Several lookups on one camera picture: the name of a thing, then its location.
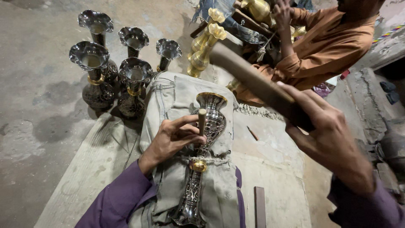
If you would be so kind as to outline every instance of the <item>ruffled vase mouth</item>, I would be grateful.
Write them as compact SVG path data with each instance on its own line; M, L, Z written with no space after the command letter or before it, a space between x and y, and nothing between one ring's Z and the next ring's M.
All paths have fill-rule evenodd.
M69 58L85 71L103 69L108 66L110 54L97 43L82 41L70 48Z
M148 35L137 27L123 27L118 35L122 45L132 47L137 51L149 45Z
M180 45L174 40L165 38L156 42L156 52L170 61L181 57Z
M114 29L113 21L107 14L90 9L79 14L77 23L80 27L86 28L94 34L113 32Z
M122 61L119 67L119 74L124 76L129 82L150 82L152 77L151 65L143 59L129 57Z

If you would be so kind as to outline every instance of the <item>brass vase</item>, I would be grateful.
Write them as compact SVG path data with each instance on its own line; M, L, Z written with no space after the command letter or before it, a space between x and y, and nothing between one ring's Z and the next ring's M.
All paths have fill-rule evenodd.
M93 42L106 47L105 34L113 32L114 26L111 18L105 14L93 10L85 10L79 14L77 23L86 28L92 35ZM106 68L102 70L104 81L112 83L118 76L118 68L114 61L109 60Z
M210 24L209 33L208 41L202 50L195 52L191 57L191 64L187 67L187 73L191 77L200 77L200 73L209 65L209 51L219 39L224 40L226 38L224 28L218 24Z
M200 215L201 183L203 173L207 170L205 157L214 142L226 128L226 119L220 112L220 109L226 106L227 100L225 97L213 92L200 93L196 99L201 108L207 111L207 122L205 124L207 143L200 145L194 150L195 156L199 158L190 160L188 164L189 175L184 194L180 199L177 209L171 213L170 217L180 226L193 224L201 228L206 224Z
M127 92L121 94L118 100L118 110L123 118L136 119L145 111L145 105L139 95L142 86L149 83L152 77L152 67L146 61L129 57L122 61L119 67L120 80L124 81Z
M82 41L73 45L69 52L69 58L83 70L88 71L87 80L89 85L82 92L83 100L97 112L104 112L112 108L114 104L113 88L104 81L103 69L107 68L110 54L103 46Z
M180 45L176 41L162 38L156 42L156 53L161 55L157 71L167 71L172 60L181 57Z
M224 14L221 13L218 9L209 8L208 15L210 16L207 26L204 28L204 32L191 42L191 50L187 55L187 59L191 61L191 57L197 51L203 49L204 44L209 38L209 25L215 23L222 23L225 21Z
M270 5L264 0L243 0L241 7L248 9L253 19L262 22L273 28L276 25L275 20L270 13Z
M139 57L139 51L149 45L148 36L137 27L123 27L118 35L121 44L128 47L128 58Z

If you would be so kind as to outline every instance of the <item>gray cloth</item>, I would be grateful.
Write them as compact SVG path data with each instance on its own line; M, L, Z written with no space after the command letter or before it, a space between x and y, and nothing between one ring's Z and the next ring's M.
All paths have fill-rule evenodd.
M225 87L179 73L163 72L147 88L146 115L140 147L144 151L156 135L164 119L177 119L199 107L195 97L201 92L215 92L228 102L220 111L227 119L224 133L207 155L208 169L202 177L201 216L207 228L239 227L235 165L229 156L233 140L234 95ZM154 171L157 196L139 208L131 218L130 227L172 227L168 213L175 210L185 189L188 160L193 146L183 148L172 159Z

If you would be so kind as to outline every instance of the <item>purple sleeve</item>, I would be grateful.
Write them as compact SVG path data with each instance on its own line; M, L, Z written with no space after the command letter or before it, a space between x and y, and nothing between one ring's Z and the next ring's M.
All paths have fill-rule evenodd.
M375 180L375 192L362 197L333 177L328 199L337 209L329 214L330 219L342 228L405 227L405 208L395 202L378 178Z
M136 161L98 194L75 227L126 228L134 209L155 194Z

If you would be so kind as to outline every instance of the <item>wooden handle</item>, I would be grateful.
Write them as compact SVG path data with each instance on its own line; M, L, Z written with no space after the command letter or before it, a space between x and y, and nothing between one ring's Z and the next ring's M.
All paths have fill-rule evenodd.
M204 136L206 118L207 118L207 111L203 108L200 108L198 110L198 128L200 129L200 136Z
M285 116L292 124L307 132L315 130L309 116L295 100L276 83L266 80L251 64L217 42L211 49L210 63L231 73L268 106Z

